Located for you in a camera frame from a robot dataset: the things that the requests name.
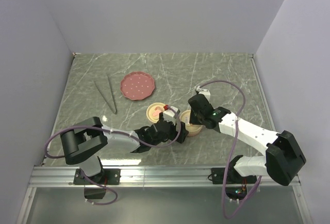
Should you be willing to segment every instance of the aluminum frame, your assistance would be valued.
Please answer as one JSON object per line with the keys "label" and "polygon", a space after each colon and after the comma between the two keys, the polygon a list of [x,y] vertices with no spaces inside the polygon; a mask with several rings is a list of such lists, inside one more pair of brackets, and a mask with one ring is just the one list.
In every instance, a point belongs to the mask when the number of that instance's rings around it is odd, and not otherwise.
{"label": "aluminum frame", "polygon": [[27,222],[27,218],[29,216],[31,206],[32,206],[33,200],[35,198],[36,191],[37,191],[37,188],[35,188],[35,187],[27,188],[20,213],[19,213],[19,216],[16,221],[17,224],[23,224],[23,223]]}
{"label": "aluminum frame", "polygon": [[301,185],[297,185],[292,188],[293,188],[293,192],[295,195],[295,199],[297,200],[297,205],[298,205],[303,223],[304,224],[313,223],[313,220],[311,218]]}
{"label": "aluminum frame", "polygon": [[[121,169],[119,185],[110,187],[221,187],[213,185],[207,179],[211,168],[224,167],[209,166],[105,166],[104,168]],[[75,171],[78,167],[35,167],[28,187],[84,187],[74,185]],[[299,178],[295,177],[291,186],[300,185]],[[280,186],[270,177],[262,177],[260,186]]]}

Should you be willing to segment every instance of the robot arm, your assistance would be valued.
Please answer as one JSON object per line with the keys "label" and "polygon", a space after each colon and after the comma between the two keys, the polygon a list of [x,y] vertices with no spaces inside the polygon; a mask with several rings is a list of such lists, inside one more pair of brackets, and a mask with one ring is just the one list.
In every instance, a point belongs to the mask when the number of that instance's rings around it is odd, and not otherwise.
{"label": "robot arm", "polygon": [[[179,114],[177,108],[171,108]],[[169,109],[160,113],[157,123],[134,131],[110,128],[103,125],[98,117],[89,118],[75,126],[92,126],[110,131],[109,133],[92,129],[73,129],[61,135],[65,162],[80,167],[85,175],[92,177],[95,182],[100,181],[104,175],[102,163],[95,155],[103,147],[109,145],[112,149],[121,148],[132,153],[142,153],[150,150],[151,147],[140,143],[139,140],[156,146],[169,139],[174,140],[178,133],[176,117]],[[176,141],[183,143],[187,135],[185,124],[181,122],[181,132]]]}
{"label": "robot arm", "polygon": [[209,91],[197,88],[197,95],[191,97],[190,123],[204,125],[219,133],[235,136],[238,120],[238,139],[258,150],[262,156],[246,157],[239,155],[232,160],[231,174],[241,177],[250,175],[269,175],[281,185],[289,185],[292,179],[306,163],[294,136],[283,131],[281,134],[269,131],[238,118],[223,107],[214,109],[208,102]]}

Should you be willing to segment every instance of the tweezers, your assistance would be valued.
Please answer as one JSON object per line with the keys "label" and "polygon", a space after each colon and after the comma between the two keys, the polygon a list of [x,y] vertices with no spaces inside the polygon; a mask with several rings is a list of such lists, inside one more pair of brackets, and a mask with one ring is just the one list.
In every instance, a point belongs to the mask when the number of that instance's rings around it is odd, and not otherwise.
{"label": "tweezers", "polygon": [[114,95],[113,95],[112,85],[111,85],[111,82],[110,82],[110,77],[108,75],[107,75],[107,77],[108,77],[109,88],[110,88],[110,92],[111,92],[111,96],[112,96],[112,100],[113,100],[114,110],[111,107],[109,101],[105,98],[104,94],[101,92],[100,88],[97,86],[96,82],[95,81],[93,81],[93,82],[94,82],[94,85],[97,88],[98,92],[103,97],[104,101],[107,103],[107,105],[109,106],[109,108],[111,109],[111,111],[116,115],[117,114],[117,105],[116,105],[116,102],[114,100]]}

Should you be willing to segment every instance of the marble table surface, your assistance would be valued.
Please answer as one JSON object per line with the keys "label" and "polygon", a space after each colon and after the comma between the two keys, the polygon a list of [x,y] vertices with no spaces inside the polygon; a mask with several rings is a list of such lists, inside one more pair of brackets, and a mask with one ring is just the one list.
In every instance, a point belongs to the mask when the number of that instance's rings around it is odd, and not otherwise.
{"label": "marble table surface", "polygon": [[[120,81],[134,71],[143,71],[155,79],[156,89],[147,99],[131,101],[120,92]],[[111,100],[107,75],[111,77],[118,114],[111,112],[96,89],[99,85]],[[246,106],[241,117],[251,123],[271,129],[262,100],[255,72],[248,54],[221,53],[168,53],[168,54],[77,54],[69,74],[67,88],[59,110],[55,132],[89,117],[100,117],[107,126],[122,130],[135,130],[150,125],[146,118],[147,107],[162,102],[178,107],[181,112],[189,109],[188,99],[195,94],[197,85],[225,79],[237,84],[246,95]],[[211,104],[236,112],[242,96],[233,87],[214,83],[206,87],[211,92]],[[174,143],[166,148],[151,148],[142,154],[132,154],[120,149],[104,147],[97,155],[104,165],[201,165],[224,164],[233,138],[203,128],[183,144]],[[63,153],[56,138],[50,154]],[[255,156],[258,152],[238,141],[234,156]],[[64,166],[64,159],[46,159],[46,166]]]}

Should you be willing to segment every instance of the pink plate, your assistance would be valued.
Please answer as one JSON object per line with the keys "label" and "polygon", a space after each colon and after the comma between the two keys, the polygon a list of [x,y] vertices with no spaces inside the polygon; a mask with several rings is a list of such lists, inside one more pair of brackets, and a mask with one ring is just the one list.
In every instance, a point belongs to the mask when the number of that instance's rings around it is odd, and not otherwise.
{"label": "pink plate", "polygon": [[131,100],[143,100],[155,90],[155,80],[150,74],[132,72],[120,82],[120,90],[124,97]]}

